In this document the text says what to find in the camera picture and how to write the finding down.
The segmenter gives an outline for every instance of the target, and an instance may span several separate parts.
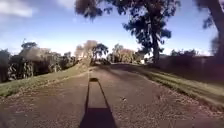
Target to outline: tree trunk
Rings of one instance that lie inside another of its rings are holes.
[[[218,58],[218,62],[222,60],[222,63],[224,63],[224,13],[219,0],[206,0],[206,4],[218,30],[219,47],[216,57]]]
[[[158,62],[159,62],[159,44],[158,44],[158,40],[157,40],[157,29],[156,26],[154,24],[154,17],[150,17],[151,20],[151,31],[152,31],[152,48],[153,48],[153,64],[155,66],[158,66]]]

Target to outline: grass verge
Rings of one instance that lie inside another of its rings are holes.
[[[46,75],[40,75],[28,79],[16,80],[8,83],[0,84],[0,97],[8,97],[18,92],[24,92],[39,87],[46,86],[48,84],[64,80],[66,78],[75,76],[82,72],[85,72],[88,69],[87,66],[83,64],[77,64],[74,67],[71,67],[67,70],[50,73]]]
[[[199,100],[212,110],[224,111],[224,86],[222,85],[187,80],[173,74],[145,67],[138,68],[138,71],[150,80]]]

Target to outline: paved path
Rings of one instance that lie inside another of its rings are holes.
[[[221,114],[124,70],[90,74],[9,98],[0,128],[223,128]]]

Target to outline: sky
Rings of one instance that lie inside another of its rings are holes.
[[[59,53],[74,52],[78,44],[87,40],[104,43],[110,51],[117,43],[133,50],[141,47],[122,27],[128,16],[119,16],[115,11],[95,20],[85,19],[75,14],[74,1],[0,0],[0,49],[18,53],[24,39]],[[162,46],[164,53],[169,54],[172,49],[196,49],[208,55],[216,28],[203,29],[208,14],[199,12],[192,0],[181,2],[182,6],[167,24],[172,38]]]

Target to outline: cloud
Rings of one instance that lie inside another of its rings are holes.
[[[0,15],[27,18],[32,17],[36,11],[24,0],[0,0]]]
[[[57,0],[57,3],[59,6],[72,10],[74,8],[75,0]]]

